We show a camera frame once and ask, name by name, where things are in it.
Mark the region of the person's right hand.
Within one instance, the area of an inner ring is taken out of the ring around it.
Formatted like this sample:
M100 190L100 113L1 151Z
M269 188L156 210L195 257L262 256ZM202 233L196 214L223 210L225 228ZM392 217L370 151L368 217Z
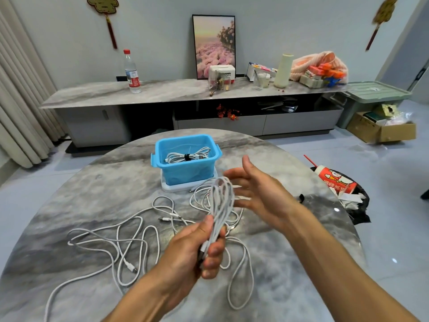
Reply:
M299 203L276 178L265 173L265 181L255 185L245 178L242 166L223 174L236 186L234 207L253 211L271 228L285 234L288 214Z

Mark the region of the person's right forearm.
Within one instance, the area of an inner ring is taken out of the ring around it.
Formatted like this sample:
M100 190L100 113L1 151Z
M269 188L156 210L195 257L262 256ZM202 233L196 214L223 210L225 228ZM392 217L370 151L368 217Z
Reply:
M281 231L335 322L419 322L303 205L281 206Z

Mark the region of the white box lid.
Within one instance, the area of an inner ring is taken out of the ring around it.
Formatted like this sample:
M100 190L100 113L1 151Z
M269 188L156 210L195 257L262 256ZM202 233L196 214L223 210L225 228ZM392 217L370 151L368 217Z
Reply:
M164 192L167 193L175 193L175 192L180 192L180 191L194 191L195 189L197 189L197 187L207 183L208 181L210 181L213 178L217 178L218 177L218 173L217 173L217 169L216 167L213 167L213 176L207 179L202 179L202 180L196 180L196 181L191 181L191 182L187 182L187 183L182 183L182 184L175 184L175 185L168 185L166 183L165 177L164 177L164 171L163 169L160 169L160 179L161 179L161 188Z

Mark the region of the blue plastic storage box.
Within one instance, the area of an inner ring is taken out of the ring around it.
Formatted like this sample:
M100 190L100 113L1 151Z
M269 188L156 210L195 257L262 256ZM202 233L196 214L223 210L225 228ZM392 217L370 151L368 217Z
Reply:
M171 164L164 162L170 152L194 153L203 147L211 148L206 159ZM221 156L220 147L207 134L164 138L155 143L155 153L151 154L151 165L163 169L166 183L175 185L212 177L213 167Z

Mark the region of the red berry decoration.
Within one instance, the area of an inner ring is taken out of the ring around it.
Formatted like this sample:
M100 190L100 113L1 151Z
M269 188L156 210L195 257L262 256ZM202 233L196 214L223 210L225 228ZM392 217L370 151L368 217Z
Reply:
M227 108L221 104L216 107L218 118L228 118L232 121L239 120L240 111L233 108Z

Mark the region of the clear holder with cutlery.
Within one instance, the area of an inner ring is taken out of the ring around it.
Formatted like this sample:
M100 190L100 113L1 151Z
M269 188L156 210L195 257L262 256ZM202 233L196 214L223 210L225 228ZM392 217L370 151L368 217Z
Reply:
M208 75L209 96L212 97L217 91L229 91L231 83L230 72L210 71Z

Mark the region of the white appliance box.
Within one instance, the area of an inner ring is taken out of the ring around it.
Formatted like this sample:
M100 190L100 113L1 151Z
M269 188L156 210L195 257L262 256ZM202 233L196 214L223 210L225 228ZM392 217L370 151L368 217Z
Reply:
M215 86L221 75L228 75L231 84L235 82L236 70L233 65L211 65L208 71L209 86Z

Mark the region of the cream ribbed vase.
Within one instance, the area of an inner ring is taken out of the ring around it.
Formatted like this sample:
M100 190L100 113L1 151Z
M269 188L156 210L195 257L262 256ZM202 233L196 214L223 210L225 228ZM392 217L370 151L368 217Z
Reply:
M291 68L294 55L284 53L278 65L276 77L273 85L277 88L286 88L289 84Z

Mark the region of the black trash bag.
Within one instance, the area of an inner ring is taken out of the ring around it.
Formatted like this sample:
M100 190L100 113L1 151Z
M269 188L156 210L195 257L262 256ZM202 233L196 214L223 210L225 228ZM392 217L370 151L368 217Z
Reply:
M354 225L371 222L370 217L366 213L367 207L369 205L369 196L362 186L360 186L357 183L357 187L352 194L343 193L341 195L337 195L335 190L333 189L330 189L330 190L335 194L335 196L341 202L342 206L347 211Z

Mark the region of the pink plastic bag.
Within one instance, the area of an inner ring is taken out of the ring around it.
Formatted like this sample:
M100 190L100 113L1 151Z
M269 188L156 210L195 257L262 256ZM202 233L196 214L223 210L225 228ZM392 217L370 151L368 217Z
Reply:
M339 70L343 72L345 76L342 78L342 80L340 80L340 84L345 85L349 82L348 68L346 64L344 64L344 62L332 51L309 54L294 59L292 61L289 80L299 81L300 77L304 75L309 66L319 66L320 64L331 64L333 70Z

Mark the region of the orange and blue toy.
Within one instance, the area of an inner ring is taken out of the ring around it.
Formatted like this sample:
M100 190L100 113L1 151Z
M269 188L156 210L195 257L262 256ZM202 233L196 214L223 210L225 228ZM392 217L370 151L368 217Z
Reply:
M309 66L305 75L314 81L321 81L326 87L333 87L340 84L340 81L346 78L343 71L335 70L332 64L320 64L318 66Z

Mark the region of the green lidded storage bin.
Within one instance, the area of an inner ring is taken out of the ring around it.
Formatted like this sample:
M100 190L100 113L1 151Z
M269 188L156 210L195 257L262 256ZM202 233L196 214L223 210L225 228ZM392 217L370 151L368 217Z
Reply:
M387 85L378 81L351 82L347 90L335 92L329 99L343 108L337 126L346 129L353 115L357 112L370 112L378 105L400 105L410 99L412 92Z

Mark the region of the clear water bottle red cap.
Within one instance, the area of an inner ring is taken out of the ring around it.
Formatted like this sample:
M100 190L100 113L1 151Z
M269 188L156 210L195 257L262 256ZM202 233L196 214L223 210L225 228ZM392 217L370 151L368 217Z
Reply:
M137 66L134 60L131 58L131 52L129 49L124 49L123 53L125 55L124 67L129 89L132 93L140 93L141 85L137 72Z

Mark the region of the grey marble-top TV cabinet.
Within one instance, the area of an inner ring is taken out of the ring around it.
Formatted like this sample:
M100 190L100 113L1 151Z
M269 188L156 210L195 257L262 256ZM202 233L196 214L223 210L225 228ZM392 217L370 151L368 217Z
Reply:
M161 121L174 130L223 129L272 139L328 133L342 109L316 102L325 93L346 90L347 85L310 89L298 82L257 90L241 77L231 91L210 97L206 80L143 81L140 93L132 93L126 82L97 82L57 91L41 108L56 110L77 148L123 145L132 129L142 134L148 124ZM218 118L219 104L239 110L239 120Z

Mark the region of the beige curtain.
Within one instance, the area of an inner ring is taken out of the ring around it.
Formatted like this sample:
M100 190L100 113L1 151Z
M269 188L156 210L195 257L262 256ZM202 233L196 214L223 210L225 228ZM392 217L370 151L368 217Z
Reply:
M56 92L10 0L0 0L0 147L31 168L48 158L67 130L41 105Z

